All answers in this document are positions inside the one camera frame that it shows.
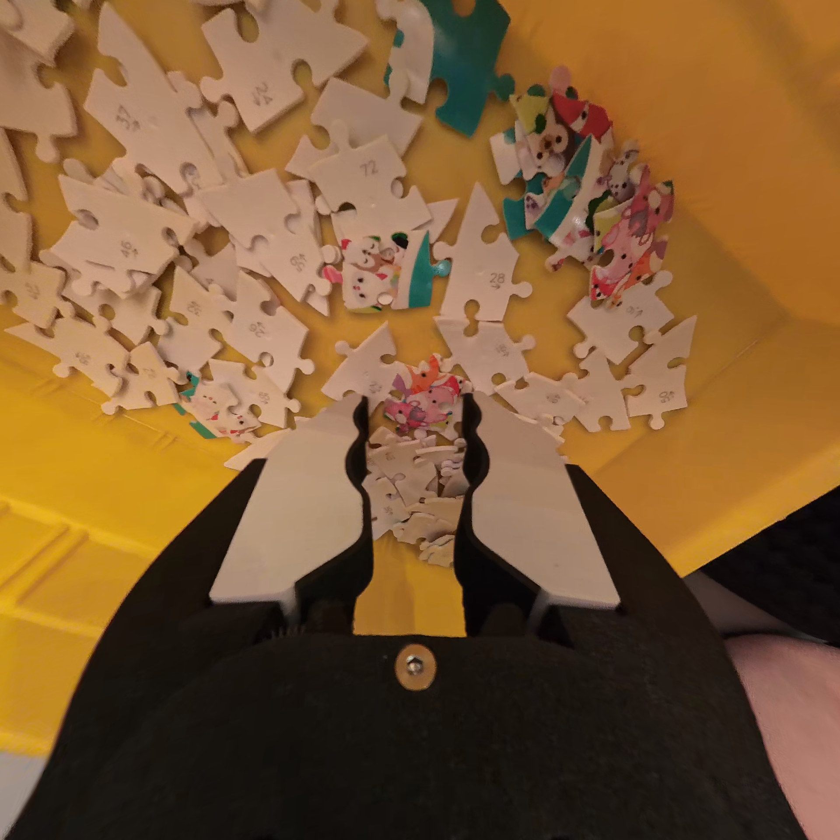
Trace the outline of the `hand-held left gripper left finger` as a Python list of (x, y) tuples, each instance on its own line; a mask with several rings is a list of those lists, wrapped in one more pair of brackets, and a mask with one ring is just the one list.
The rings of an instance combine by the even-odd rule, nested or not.
[(374, 559), (366, 397), (350, 394), (281, 434), (211, 587), (215, 606), (270, 604), (287, 628), (352, 631)]

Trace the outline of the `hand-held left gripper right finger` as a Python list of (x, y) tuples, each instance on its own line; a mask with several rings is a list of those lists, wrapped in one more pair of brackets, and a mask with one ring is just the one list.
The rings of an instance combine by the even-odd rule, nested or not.
[(554, 438), (480, 392), (465, 398), (462, 432), (465, 630), (482, 630), (502, 606), (534, 631), (556, 606), (614, 611), (620, 595)]

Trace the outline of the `yellow plastic bin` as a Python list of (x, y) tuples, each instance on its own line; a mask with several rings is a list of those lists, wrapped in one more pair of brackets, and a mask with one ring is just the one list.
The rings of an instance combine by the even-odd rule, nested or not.
[[(838, 2), (502, 2), (511, 25), (497, 71), (518, 90), (569, 67), (602, 105), (618, 142), (635, 138), (657, 181), (675, 186), (659, 294), (675, 318), (697, 317), (686, 361), (688, 407), (627, 430), (565, 426), (562, 451), (654, 542), (680, 574), (838, 485)], [(436, 119), (436, 81), (409, 147), (405, 189), (458, 198), (442, 239), (454, 244), (475, 182), (499, 210), (521, 181), (499, 184), (489, 137), (509, 111), (488, 98), (472, 139)], [(567, 313), (588, 272), (553, 248), (516, 243), (517, 281), (505, 320), (531, 335), (531, 370), (559, 379), (581, 369), (584, 335)], [(331, 317), (268, 284), (309, 329), (291, 393), (301, 414), (329, 401), (322, 386), (356, 346), (390, 322), (410, 364), (448, 354), (434, 308), (356, 316), (340, 290)], [(103, 628), (152, 560), (236, 475), (242, 447), (202, 439), (173, 407), (107, 416), (87, 377), (55, 376), (57, 360), (3, 332), (2, 749), (45, 755)], [(375, 544), (363, 634), (461, 635), (454, 574), (429, 567), (387, 534)]]

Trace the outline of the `pile of puzzle pieces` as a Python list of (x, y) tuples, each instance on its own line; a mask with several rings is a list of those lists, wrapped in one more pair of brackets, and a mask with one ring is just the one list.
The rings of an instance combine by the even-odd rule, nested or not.
[[(356, 315), (434, 306), (434, 281), (448, 279), (436, 330), (444, 369), (470, 392), (503, 397), (557, 445), (576, 420), (589, 432), (630, 427), (687, 407), (686, 367), (697, 318), (673, 329), (658, 297), (672, 276), (661, 269), (674, 209), (672, 182), (656, 183), (635, 164), (638, 146), (613, 151), (613, 124), (579, 101), (557, 68), (548, 89), (512, 93), (498, 76), (498, 46), (509, 17), (478, 2), (468, 17), (450, 2), (377, 2), (397, 25), (385, 71), (386, 97), (341, 78), (369, 39), (340, 22), (338, 2), (246, 2), (257, 37), (242, 38), (233, 2), (202, 25), (224, 74), (194, 84), (164, 71), (110, 3), (98, 18), (98, 48), (120, 63), (116, 85), (97, 69), (84, 109), (125, 154), (95, 176), (66, 158), (57, 181), (66, 232), (33, 252), (28, 200), (9, 131), (32, 133), (36, 154), (57, 163), (57, 139), (77, 134), (68, 90), (46, 87), (42, 66), (73, 36), (56, 2), (2, 2), (2, 306), (19, 322), (3, 332), (57, 360), (56, 376), (87, 377), (117, 413), (173, 407), (193, 416), (203, 438), (245, 449), (226, 463), (241, 470), (266, 457), (300, 403), (290, 391), (308, 327), (266, 282), (329, 317), (333, 289)], [(406, 191), (405, 158), (436, 81), (446, 88), (436, 119), (466, 139), (488, 98), (509, 125), (488, 140), (499, 184), (521, 181), (500, 212), (474, 183), (452, 245), (442, 239), (457, 197), (427, 203)], [(529, 368), (531, 335), (514, 340), (505, 320), (517, 281), (516, 243), (539, 235), (553, 251), (544, 269), (567, 261), (588, 272), (586, 292), (567, 313), (584, 335), (573, 347), (581, 369), (559, 379)], [(357, 346), (335, 345), (342, 362), (322, 388), (333, 400), (356, 392), (369, 411), (383, 406), (405, 367), (390, 325)], [(420, 544), (422, 560), (453, 561), (466, 478), (461, 439), (402, 437), (375, 427), (364, 488), (373, 539), (390, 532)]]

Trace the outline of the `black quilted pad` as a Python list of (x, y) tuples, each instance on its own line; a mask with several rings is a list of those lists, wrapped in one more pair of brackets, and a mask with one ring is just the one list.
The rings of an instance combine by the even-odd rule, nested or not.
[(839, 488), (701, 566), (724, 591), (803, 636), (839, 646)]

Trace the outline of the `person's leg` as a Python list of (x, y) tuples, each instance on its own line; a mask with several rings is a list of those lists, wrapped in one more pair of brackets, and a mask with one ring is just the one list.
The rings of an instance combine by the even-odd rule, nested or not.
[(777, 634), (733, 637), (726, 648), (804, 834), (838, 839), (838, 648)]

